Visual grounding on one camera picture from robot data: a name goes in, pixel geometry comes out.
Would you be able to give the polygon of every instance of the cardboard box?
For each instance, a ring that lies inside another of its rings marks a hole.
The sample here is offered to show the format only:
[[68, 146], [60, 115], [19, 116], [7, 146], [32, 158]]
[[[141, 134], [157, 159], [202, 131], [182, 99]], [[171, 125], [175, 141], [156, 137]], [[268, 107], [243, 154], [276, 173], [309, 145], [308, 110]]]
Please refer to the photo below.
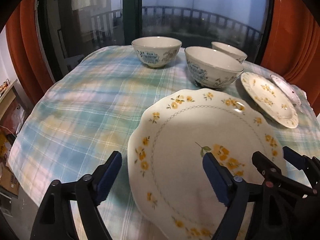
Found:
[[4, 167], [2, 170], [0, 186], [16, 196], [19, 194], [19, 182], [15, 175], [7, 167]]

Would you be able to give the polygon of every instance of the metal screw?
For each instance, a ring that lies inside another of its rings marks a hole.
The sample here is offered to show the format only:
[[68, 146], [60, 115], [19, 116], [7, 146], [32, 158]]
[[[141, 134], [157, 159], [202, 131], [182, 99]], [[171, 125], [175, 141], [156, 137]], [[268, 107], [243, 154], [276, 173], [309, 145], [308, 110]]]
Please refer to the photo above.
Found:
[[86, 174], [86, 175], [83, 176], [82, 179], [85, 180], [85, 181], [87, 181], [87, 180], [90, 180], [91, 177], [92, 177], [92, 176], [91, 176], [90, 174]]
[[266, 181], [266, 186], [267, 187], [273, 187], [273, 183], [271, 181]]
[[242, 181], [242, 178], [240, 176], [234, 176], [233, 179], [236, 181], [236, 182], [241, 182]]
[[55, 180], [53, 180], [53, 181], [51, 182], [51, 185], [52, 185], [52, 186], [56, 186], [56, 185], [59, 184], [59, 182], [60, 182], [60, 180], [55, 179]]

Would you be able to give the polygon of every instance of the window pane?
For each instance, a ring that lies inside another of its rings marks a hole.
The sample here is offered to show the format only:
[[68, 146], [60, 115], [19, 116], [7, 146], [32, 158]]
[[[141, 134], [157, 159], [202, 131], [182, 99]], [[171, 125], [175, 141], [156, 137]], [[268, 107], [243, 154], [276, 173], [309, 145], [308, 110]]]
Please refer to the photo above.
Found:
[[268, 0], [142, 0], [142, 36], [170, 36], [183, 47], [220, 41], [258, 52]]
[[48, 35], [63, 75], [99, 48], [124, 45], [122, 0], [46, 0], [45, 3]]

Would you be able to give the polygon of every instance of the green door frame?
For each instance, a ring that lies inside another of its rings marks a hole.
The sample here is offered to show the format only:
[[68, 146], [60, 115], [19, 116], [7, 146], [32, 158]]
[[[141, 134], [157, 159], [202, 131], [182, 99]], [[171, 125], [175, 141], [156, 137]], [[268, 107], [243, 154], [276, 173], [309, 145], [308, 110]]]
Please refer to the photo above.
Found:
[[124, 44], [130, 45], [133, 40], [141, 36], [142, 0], [122, 1]]

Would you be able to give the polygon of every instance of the white cable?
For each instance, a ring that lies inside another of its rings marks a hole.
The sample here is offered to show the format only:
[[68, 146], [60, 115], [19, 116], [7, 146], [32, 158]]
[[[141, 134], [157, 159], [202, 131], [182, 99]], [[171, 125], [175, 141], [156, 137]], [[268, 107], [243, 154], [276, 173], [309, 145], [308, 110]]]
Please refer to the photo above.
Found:
[[16, 136], [8, 129], [8, 128], [6, 128], [6, 127], [4, 127], [4, 126], [2, 126], [2, 125], [0, 125], [2, 128], [5, 128], [5, 129], [7, 129], [15, 138], [16, 138]]

